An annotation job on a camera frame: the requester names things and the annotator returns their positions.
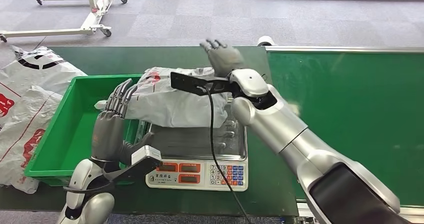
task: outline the robotic arm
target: robotic arm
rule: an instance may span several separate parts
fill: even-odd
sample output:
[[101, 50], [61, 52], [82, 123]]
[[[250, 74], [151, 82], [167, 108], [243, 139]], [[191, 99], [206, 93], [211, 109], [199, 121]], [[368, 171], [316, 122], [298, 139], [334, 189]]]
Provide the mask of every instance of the robotic arm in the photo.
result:
[[171, 74], [176, 89], [205, 95], [232, 92], [236, 119], [251, 130], [296, 175], [308, 205], [320, 223], [410, 223], [398, 215], [400, 201], [360, 163], [338, 153], [316, 136], [260, 74], [243, 69], [238, 50], [207, 40], [215, 80]]
[[[91, 157], [78, 163], [69, 186], [64, 187], [66, 204], [57, 224], [103, 224], [114, 207], [109, 192], [116, 181], [142, 179], [161, 163], [160, 151], [148, 144], [154, 135], [146, 134], [140, 143], [123, 141], [124, 118], [128, 101], [137, 89], [131, 79], [118, 85], [109, 96], [106, 108], [95, 121]], [[127, 167], [121, 169], [119, 163]]]

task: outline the package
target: package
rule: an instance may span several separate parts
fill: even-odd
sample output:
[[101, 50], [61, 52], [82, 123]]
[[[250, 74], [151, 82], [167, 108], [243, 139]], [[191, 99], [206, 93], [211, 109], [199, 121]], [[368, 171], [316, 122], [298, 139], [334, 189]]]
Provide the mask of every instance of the package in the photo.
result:
[[[198, 96], [171, 87], [171, 72], [201, 78], [214, 76], [214, 69], [147, 69], [137, 82], [137, 90], [128, 104], [125, 119], [139, 119], [162, 127], [210, 127], [210, 101], [207, 95]], [[219, 128], [227, 118], [224, 105], [228, 93], [213, 94], [214, 128]], [[96, 103], [103, 109], [106, 101]]]
[[0, 184], [32, 194], [39, 181], [23, 174], [40, 142], [62, 95], [38, 86], [16, 101], [0, 130]]
[[0, 69], [0, 128], [31, 85], [63, 95], [72, 78], [86, 76], [46, 47], [31, 52], [12, 48], [17, 59]]

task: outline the green plastic crate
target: green plastic crate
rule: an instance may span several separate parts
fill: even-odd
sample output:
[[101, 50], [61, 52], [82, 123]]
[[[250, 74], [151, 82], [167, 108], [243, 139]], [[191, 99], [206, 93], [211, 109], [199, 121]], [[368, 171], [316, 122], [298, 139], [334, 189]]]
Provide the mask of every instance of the green plastic crate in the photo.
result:
[[[91, 137], [99, 110], [94, 104], [105, 100], [115, 87], [140, 75], [84, 76], [72, 79], [52, 121], [25, 169], [25, 175], [50, 186], [68, 185], [76, 165], [91, 155]], [[124, 138], [134, 143], [138, 120], [125, 121]]]

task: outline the digital scale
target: digital scale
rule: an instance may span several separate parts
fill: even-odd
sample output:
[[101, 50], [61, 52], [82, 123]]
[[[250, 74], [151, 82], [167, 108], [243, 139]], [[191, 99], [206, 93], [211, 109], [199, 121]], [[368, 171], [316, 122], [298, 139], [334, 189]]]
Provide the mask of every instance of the digital scale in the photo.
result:
[[[234, 191], [248, 187], [246, 128], [231, 115], [213, 131], [215, 156]], [[220, 174], [211, 152], [209, 128], [170, 128], [148, 125], [154, 133], [151, 146], [160, 151], [162, 166], [146, 175], [151, 188], [220, 190], [229, 188]]]

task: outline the black panel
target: black panel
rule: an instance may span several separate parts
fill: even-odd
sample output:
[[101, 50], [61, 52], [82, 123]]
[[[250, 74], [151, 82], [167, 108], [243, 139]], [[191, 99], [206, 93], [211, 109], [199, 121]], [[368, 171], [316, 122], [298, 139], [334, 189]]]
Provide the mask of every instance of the black panel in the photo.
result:
[[321, 178], [311, 188], [310, 194], [333, 224], [410, 223], [391, 211], [344, 164]]

